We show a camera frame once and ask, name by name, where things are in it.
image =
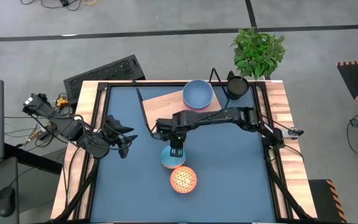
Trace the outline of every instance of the blue bowl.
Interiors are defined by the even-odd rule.
[[[203,109],[211,104],[213,90],[211,85],[203,80],[188,82],[183,89],[183,101],[193,109]]]

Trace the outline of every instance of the blue ball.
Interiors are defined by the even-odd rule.
[[[171,153],[171,147],[169,145],[165,147],[161,152],[161,162],[166,168],[176,169],[185,163],[186,154],[184,150],[183,150],[183,156],[181,158],[173,157],[170,155],[170,153]]]

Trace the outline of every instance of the computer mouse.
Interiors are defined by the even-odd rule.
[[[11,186],[0,191],[0,216],[9,217],[15,211],[15,189]]]

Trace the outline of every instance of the black metal frame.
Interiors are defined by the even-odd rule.
[[[213,73],[216,73],[215,69],[213,69],[213,71],[211,72],[211,77],[210,77],[210,81],[211,81],[211,78],[213,76]],[[212,86],[221,86],[227,96],[227,93],[226,93],[226,90],[224,89],[224,86],[226,86],[226,83],[223,83],[219,76],[217,75],[218,77],[218,82],[211,82]],[[105,96],[105,100],[104,100],[104,107],[103,107],[103,112],[102,112],[102,123],[104,121],[104,118],[106,117],[106,113],[107,113],[107,108],[108,108],[108,105],[109,105],[109,96],[110,96],[110,93],[111,93],[111,90],[113,87],[125,87],[125,86],[128,86],[128,87],[134,87],[134,86],[185,86],[187,82],[179,82],[179,81],[175,81],[173,80],[172,82],[142,82],[142,83],[139,83],[139,82],[135,82],[135,80],[133,80],[132,82],[127,82],[127,83],[105,83],[105,82],[102,82],[102,83],[99,83],[98,84],[98,92],[96,94],[96,99],[95,99],[95,104],[94,104],[94,108],[93,108],[93,115],[92,115],[92,121],[91,121],[91,125],[92,127],[95,126],[96,124],[96,118],[97,118],[97,114],[98,114],[98,108],[99,108],[99,105],[100,105],[100,100],[101,100],[101,92],[103,90],[106,90],[106,96]],[[255,107],[257,108],[257,111],[259,111],[258,113],[258,116],[260,119],[262,119],[262,115],[260,114],[260,102],[259,102],[259,96],[258,96],[258,92],[257,92],[257,88],[260,88],[260,90],[262,91],[262,96],[263,96],[263,99],[264,99],[264,105],[266,107],[266,112],[267,112],[267,117],[269,118],[269,125],[271,127],[274,127],[272,121],[271,121],[271,118],[272,118],[272,114],[271,114],[271,111],[270,111],[270,105],[269,105],[269,99],[267,97],[267,89],[266,89],[266,85],[264,82],[250,82],[250,88],[252,89],[252,91],[254,92],[253,96],[254,96],[254,102],[255,102]],[[266,169],[268,169],[268,165],[269,165],[269,162],[270,162],[270,155],[269,155],[269,148],[268,147],[265,147],[263,146],[263,150],[264,150],[264,156],[265,156],[265,163],[266,163]],[[278,167],[278,174],[279,174],[279,177],[280,177],[280,180],[284,183],[285,186],[286,185],[286,182],[285,182],[285,176],[284,176],[284,171],[283,171],[283,166],[282,166],[282,160],[281,160],[281,157],[280,157],[280,151],[279,150],[274,150],[274,154],[275,154],[275,157],[276,157],[276,162],[277,162],[277,167]],[[86,158],[88,158],[86,161],[84,161],[84,166],[82,168],[82,171],[81,171],[81,176],[82,177],[86,177],[86,173],[87,173],[87,170],[88,170],[88,163],[89,163],[89,155],[86,156]],[[271,196],[272,196],[272,203],[273,203],[273,210],[274,210],[274,213],[275,213],[275,218],[276,220],[281,220],[282,217],[281,217],[281,214],[280,214],[280,207],[279,207],[279,204],[278,204],[278,198],[277,198],[277,192],[276,192],[276,189],[275,189],[275,183],[274,181],[272,180],[271,176],[269,175],[269,172],[268,172],[268,181],[269,181],[269,187],[270,187],[270,192],[271,192]],[[94,179],[93,183],[91,184],[90,186],[90,191],[89,191],[89,197],[88,197],[88,203],[86,205],[86,215],[85,215],[85,220],[90,220],[90,216],[91,216],[91,210],[92,210],[92,206],[93,206],[93,197],[94,197],[94,191],[95,191],[95,185],[96,185],[96,178]],[[291,207],[289,206],[287,200],[285,200],[286,203],[285,203],[285,209],[286,209],[286,212],[287,212],[287,217],[292,219],[293,218],[293,215],[292,215],[292,210],[291,210]],[[79,214],[79,209],[81,207],[81,202],[77,205],[76,207],[76,210],[77,211],[75,213],[75,216],[73,217],[73,219],[78,219],[78,214]]]
[[[20,164],[31,166],[51,174],[60,175],[63,165],[56,161],[37,156],[31,152],[16,148],[10,144],[4,145],[4,159],[15,157]]]

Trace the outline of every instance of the black cup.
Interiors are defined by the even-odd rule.
[[[227,81],[227,96],[230,100],[238,100],[249,89],[248,81],[240,76],[232,76]]]

